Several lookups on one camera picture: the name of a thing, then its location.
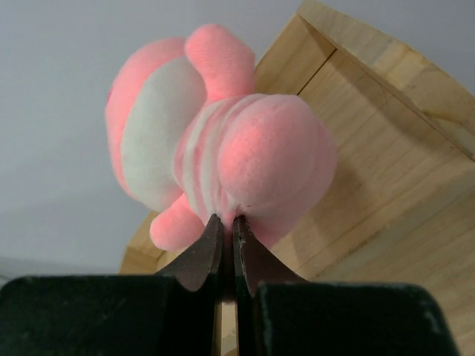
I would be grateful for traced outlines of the pink plush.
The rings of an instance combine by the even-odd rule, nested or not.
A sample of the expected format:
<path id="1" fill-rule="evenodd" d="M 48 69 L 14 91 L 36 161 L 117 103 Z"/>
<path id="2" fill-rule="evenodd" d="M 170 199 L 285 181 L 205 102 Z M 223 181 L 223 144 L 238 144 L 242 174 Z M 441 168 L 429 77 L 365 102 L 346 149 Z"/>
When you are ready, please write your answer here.
<path id="1" fill-rule="evenodd" d="M 331 132 L 295 95 L 255 92 L 255 56 L 208 24 L 132 54 L 105 106 L 116 178 L 157 212 L 156 247 L 190 246 L 212 215 L 226 228 L 245 216 L 267 247 L 329 189 Z"/>

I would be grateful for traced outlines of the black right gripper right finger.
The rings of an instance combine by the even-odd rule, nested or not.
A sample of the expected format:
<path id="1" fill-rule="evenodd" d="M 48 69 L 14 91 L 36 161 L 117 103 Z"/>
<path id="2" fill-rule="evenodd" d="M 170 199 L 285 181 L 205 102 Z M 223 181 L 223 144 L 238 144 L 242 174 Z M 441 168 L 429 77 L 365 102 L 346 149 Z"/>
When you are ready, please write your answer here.
<path id="1" fill-rule="evenodd" d="M 232 226 L 235 271 L 236 333 L 239 355 L 272 355 L 271 319 L 256 296 L 261 284 L 306 283 L 282 263 L 239 216 Z"/>

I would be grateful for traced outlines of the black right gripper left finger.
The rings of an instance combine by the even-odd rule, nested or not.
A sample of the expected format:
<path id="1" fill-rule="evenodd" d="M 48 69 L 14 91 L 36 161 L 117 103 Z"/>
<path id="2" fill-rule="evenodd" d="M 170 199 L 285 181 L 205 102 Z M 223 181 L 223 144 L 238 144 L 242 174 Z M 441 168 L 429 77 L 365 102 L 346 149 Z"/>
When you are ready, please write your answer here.
<path id="1" fill-rule="evenodd" d="M 200 238 L 157 272 L 166 283 L 159 355 L 219 355 L 224 227 L 212 215 Z"/>

